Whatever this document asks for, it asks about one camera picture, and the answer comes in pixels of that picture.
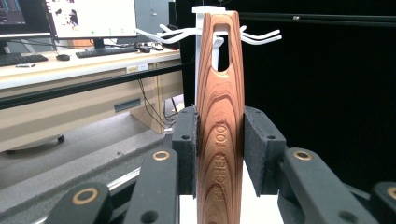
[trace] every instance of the keyboard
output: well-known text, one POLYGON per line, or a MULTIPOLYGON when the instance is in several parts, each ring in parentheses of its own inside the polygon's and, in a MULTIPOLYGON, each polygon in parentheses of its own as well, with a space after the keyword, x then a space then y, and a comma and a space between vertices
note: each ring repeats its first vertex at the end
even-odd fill
POLYGON ((41 54, 29 55, 29 56, 11 56, 6 55, 0 57, 0 67, 9 66, 9 65, 16 65, 20 63, 40 63, 48 61, 49 59, 44 57, 41 54))
POLYGON ((133 52, 138 52, 138 49, 136 48, 95 49, 92 51, 77 52, 76 55, 79 58, 91 58, 91 57, 106 56, 113 54, 133 53, 133 52))

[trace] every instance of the white plastic hook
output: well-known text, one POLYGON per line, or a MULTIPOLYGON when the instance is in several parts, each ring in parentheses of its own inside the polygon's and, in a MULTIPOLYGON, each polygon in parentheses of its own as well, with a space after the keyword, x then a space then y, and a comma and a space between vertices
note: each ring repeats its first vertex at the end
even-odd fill
MULTIPOLYGON (((180 30, 171 30, 165 25, 161 24, 161 29, 164 30, 164 33, 159 33, 156 35, 150 34, 143 30, 135 29, 139 34, 145 35, 146 37, 158 41, 164 44, 172 44, 175 43, 189 35, 195 35, 195 100, 197 96, 197 86, 198 86, 198 71, 199 71, 199 57, 201 50, 201 35, 204 25, 204 15, 207 12, 221 12, 225 11, 224 7, 209 7, 209 6, 201 6, 201 7, 193 7, 192 13, 196 14, 196 23, 194 28, 185 28, 180 30), (163 37, 175 35, 171 38, 164 39, 163 37)), ((247 27, 245 25, 241 26, 240 34, 241 41, 244 41, 251 45, 263 45, 267 44, 282 38, 281 35, 278 35, 279 30, 275 30, 265 35, 250 35, 245 33, 247 27)), ((224 43, 224 38, 222 35, 227 35, 225 31, 216 31, 213 34, 213 49, 212 49, 212 66, 214 69, 218 69, 219 66, 219 48, 224 43)))

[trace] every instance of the wooden paddle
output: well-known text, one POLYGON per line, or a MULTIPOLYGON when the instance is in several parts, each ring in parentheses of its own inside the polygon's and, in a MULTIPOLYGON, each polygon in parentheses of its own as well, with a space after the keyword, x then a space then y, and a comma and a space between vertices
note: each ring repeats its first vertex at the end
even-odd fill
POLYGON ((199 224, 238 224, 241 210, 244 74, 239 16, 205 14, 198 76, 199 224), (212 68, 214 31, 228 32, 229 67, 212 68))

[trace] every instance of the desk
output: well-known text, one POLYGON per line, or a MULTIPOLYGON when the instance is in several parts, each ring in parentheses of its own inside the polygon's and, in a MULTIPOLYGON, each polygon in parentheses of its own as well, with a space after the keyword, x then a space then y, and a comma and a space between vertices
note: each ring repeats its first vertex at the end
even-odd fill
MULTIPOLYGON (((75 49, 60 52, 72 55, 68 62, 57 61, 54 52, 43 52, 41 54, 49 60, 37 63, 33 68, 0 68, 0 98, 117 77, 125 75, 127 67, 136 65, 152 69, 179 63, 179 52, 170 49, 150 54, 136 52, 85 59, 79 59, 76 52, 75 49)), ((163 119, 163 100, 183 93, 181 72, 144 78, 142 82, 148 100, 163 119)), ((132 81, 0 110, 0 151, 126 111, 156 133, 163 132, 163 127, 147 113, 139 84, 132 81), (129 101, 140 104, 116 111, 115 105, 129 101)))

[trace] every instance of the computer monitor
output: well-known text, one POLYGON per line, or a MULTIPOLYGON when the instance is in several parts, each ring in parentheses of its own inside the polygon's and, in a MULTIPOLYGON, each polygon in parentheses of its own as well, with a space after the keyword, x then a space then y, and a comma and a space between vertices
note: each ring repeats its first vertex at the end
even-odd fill
POLYGON ((96 49, 105 38, 136 36, 134 0, 43 0, 55 39, 92 39, 96 49))
POLYGON ((8 40, 33 37, 50 37, 42 0, 0 0, 0 55, 8 40))

